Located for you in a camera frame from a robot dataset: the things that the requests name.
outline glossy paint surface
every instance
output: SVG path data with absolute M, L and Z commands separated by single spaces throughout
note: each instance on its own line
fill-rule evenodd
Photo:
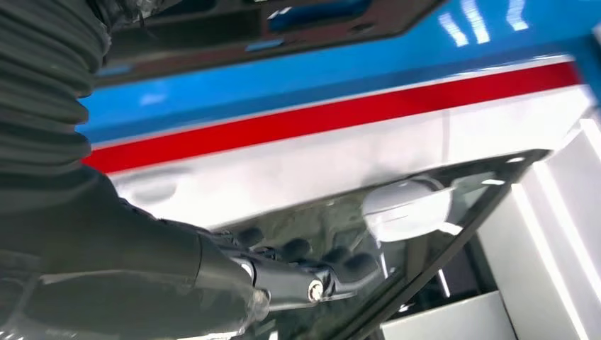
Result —
M 599 94 L 600 21 L 601 1 L 451 0 L 398 38 L 100 89 L 80 130 L 107 143 L 551 54 L 573 55 Z

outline red stripe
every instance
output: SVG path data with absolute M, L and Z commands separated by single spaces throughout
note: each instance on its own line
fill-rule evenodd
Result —
M 579 84 L 571 63 L 552 64 L 299 108 L 95 150 L 106 173 L 291 137 Z

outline white panel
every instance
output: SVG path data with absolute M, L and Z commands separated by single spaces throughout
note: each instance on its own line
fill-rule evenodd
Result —
M 114 176 L 156 215 L 212 227 L 439 166 L 433 112 L 237 149 Z
M 528 226 L 509 195 L 478 231 L 490 268 L 520 340 L 576 340 Z
M 554 149 L 592 103 L 579 85 L 452 108 L 448 162 Z
M 382 332 L 386 340 L 515 340 L 498 292 L 387 322 Z
M 601 338 L 601 133 L 576 126 L 479 231 L 520 339 Z

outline white wall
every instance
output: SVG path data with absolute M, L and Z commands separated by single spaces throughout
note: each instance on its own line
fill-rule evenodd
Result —
M 382 324 L 386 340 L 515 340 L 499 292 Z
M 520 340 L 601 339 L 600 148 L 581 120 L 478 232 Z

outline bolt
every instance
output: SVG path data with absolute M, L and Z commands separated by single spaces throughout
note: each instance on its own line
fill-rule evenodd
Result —
M 309 301 L 319 302 L 323 295 L 323 283 L 319 280 L 313 280 L 309 284 Z

